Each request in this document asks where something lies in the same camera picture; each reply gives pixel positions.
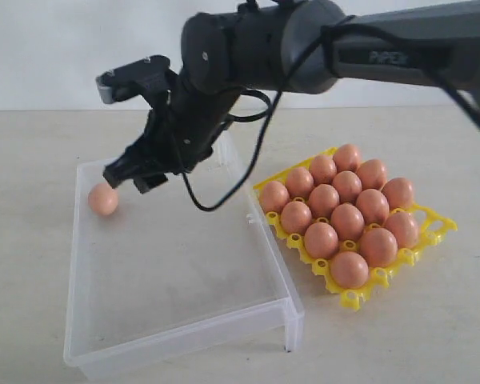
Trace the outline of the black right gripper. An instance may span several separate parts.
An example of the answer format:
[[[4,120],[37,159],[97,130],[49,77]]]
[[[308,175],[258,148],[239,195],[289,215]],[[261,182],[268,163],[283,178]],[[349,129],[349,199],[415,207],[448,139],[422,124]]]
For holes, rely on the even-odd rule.
[[[111,188],[132,181],[146,194],[168,182],[165,174],[191,172],[208,159],[231,124],[232,117],[223,110],[206,112],[200,106],[180,114],[171,106],[158,106],[149,111],[141,136],[105,166],[102,176]]]

